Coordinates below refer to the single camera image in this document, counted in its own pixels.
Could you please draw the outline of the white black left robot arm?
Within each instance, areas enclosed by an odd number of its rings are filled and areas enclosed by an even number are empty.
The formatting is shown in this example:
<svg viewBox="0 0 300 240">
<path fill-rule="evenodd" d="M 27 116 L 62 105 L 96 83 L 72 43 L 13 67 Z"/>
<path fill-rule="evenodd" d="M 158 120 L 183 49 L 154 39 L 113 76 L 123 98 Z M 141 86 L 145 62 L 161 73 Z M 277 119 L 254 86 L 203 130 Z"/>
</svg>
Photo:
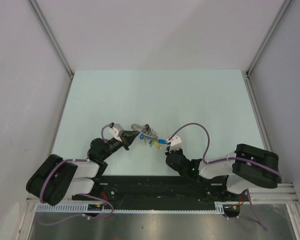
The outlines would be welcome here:
<svg viewBox="0 0 300 240">
<path fill-rule="evenodd" d="M 106 159 L 120 148 L 129 150 L 129 146 L 140 134 L 135 130 L 110 129 L 112 138 L 104 141 L 95 138 L 85 159 L 64 159 L 51 154 L 30 177 L 26 191 L 37 197 L 42 204 L 55 206 L 64 197 L 84 194 L 88 199 L 95 200 L 100 196 L 101 188 L 93 178 L 100 177 L 108 164 Z"/>
</svg>

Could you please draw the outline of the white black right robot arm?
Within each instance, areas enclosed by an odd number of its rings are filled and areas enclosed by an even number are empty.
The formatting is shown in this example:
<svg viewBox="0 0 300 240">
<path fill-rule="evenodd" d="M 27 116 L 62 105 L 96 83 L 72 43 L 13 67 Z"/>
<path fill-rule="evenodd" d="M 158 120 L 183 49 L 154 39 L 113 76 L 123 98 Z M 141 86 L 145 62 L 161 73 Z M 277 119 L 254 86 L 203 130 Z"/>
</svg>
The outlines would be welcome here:
<svg viewBox="0 0 300 240">
<path fill-rule="evenodd" d="M 243 143 L 238 144 L 235 151 L 207 162 L 189 160 L 183 150 L 176 147 L 168 146 L 165 155 L 166 164 L 187 181 L 199 183 L 224 177 L 220 194 L 227 201 L 249 188 L 275 189 L 281 178 L 276 153 Z"/>
</svg>

